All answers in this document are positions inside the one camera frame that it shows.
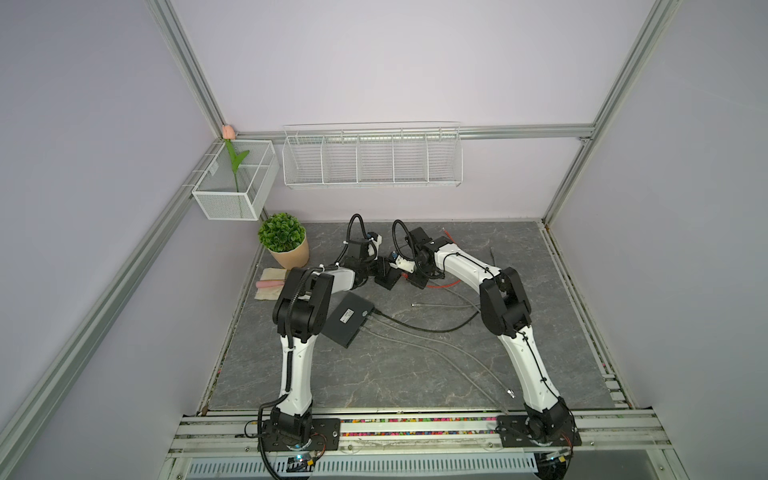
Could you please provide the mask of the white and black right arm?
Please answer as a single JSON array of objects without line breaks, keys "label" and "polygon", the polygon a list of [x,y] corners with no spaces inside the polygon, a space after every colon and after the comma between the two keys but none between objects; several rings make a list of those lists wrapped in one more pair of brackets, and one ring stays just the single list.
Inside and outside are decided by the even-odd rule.
[{"label": "white and black right arm", "polygon": [[542,446],[558,440],[578,445],[573,413],[537,349],[531,303],[519,273],[483,262],[445,236],[431,238],[421,227],[410,230],[401,220],[395,220],[391,230],[395,253],[390,265],[409,281],[424,287],[429,279],[452,275],[477,293],[483,324],[502,343],[522,387],[528,437]]}]

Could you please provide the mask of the black ribbed network switch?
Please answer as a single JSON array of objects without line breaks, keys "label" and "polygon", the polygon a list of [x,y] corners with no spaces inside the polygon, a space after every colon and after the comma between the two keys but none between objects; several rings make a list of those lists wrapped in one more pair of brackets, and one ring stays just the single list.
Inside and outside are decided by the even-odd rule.
[{"label": "black ribbed network switch", "polygon": [[385,262],[377,268],[374,280],[377,285],[387,290],[392,290],[401,276],[402,273],[398,268],[392,267],[389,263]]}]

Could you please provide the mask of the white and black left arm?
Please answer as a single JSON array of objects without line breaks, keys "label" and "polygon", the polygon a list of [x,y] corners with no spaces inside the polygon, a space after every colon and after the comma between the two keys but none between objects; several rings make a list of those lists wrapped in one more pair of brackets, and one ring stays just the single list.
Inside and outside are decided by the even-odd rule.
[{"label": "white and black left arm", "polygon": [[275,303],[272,319],[282,351],[278,398],[259,407],[269,419],[257,434],[286,440],[291,449],[311,444],[311,373],[314,347],[329,314],[331,297],[364,285],[373,275],[382,238],[369,231],[359,213],[347,223],[343,247],[328,266],[293,268]]}]

